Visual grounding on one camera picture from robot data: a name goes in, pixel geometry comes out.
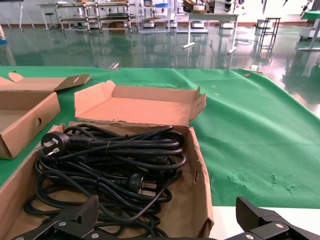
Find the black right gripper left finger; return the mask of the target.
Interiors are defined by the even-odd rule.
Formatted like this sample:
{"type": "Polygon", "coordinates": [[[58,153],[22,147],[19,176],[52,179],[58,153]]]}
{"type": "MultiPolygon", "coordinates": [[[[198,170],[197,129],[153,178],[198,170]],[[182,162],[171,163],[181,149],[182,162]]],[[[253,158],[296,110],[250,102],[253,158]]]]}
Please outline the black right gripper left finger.
{"type": "Polygon", "coordinates": [[[50,222],[13,237],[14,240],[109,240],[110,235],[95,230],[99,200],[89,197],[82,205],[63,209],[50,222]]]}

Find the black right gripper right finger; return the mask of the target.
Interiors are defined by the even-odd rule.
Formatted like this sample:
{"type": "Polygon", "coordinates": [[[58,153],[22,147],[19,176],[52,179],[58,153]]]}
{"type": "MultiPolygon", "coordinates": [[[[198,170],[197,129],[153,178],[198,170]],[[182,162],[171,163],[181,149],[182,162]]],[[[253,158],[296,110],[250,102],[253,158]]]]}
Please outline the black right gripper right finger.
{"type": "Polygon", "coordinates": [[[236,198],[235,215],[243,232],[231,240],[320,240],[320,236],[297,227],[274,210],[254,206],[243,196],[236,198]]]}

